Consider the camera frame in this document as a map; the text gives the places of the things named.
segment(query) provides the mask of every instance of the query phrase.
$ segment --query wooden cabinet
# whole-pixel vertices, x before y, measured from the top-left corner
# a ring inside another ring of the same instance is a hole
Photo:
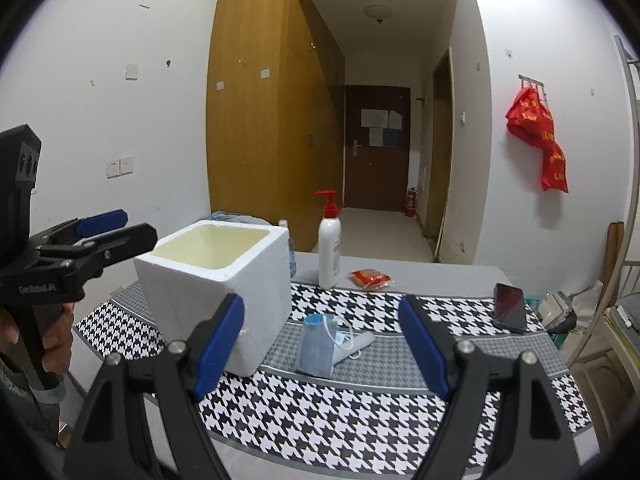
[[[286,218],[296,248],[311,250],[323,204],[314,191],[342,194],[343,124],[344,56],[311,0],[218,0],[207,78],[212,210]]]

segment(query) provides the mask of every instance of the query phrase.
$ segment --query doorway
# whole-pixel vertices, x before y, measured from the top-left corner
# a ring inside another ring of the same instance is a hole
[[[431,151],[431,179],[427,199],[424,235],[438,260],[444,227],[453,145],[453,91],[451,61],[447,51],[433,71],[433,147]]]
[[[345,207],[403,210],[410,128],[409,88],[347,86]]]

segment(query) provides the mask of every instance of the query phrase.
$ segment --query phone screen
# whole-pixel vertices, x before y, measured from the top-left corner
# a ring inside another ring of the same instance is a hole
[[[527,331],[522,290],[514,286],[496,283],[494,289],[494,325],[514,332]]]

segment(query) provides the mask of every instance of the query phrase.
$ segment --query human hand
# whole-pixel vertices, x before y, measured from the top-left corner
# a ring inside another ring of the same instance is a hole
[[[51,325],[42,337],[45,354],[42,358],[42,368],[46,372],[63,374],[69,370],[71,362],[71,343],[73,335],[71,326],[74,322],[75,303],[63,303],[62,313],[58,320]],[[6,350],[4,342],[15,345],[19,339],[18,327],[14,319],[6,310],[0,310],[0,351],[12,357],[12,352]]]

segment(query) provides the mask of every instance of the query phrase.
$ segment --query fire extinguisher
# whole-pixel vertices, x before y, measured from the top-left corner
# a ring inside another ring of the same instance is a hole
[[[409,188],[406,192],[406,201],[404,202],[404,215],[409,218],[415,216],[415,202],[417,197],[417,190],[415,187]]]

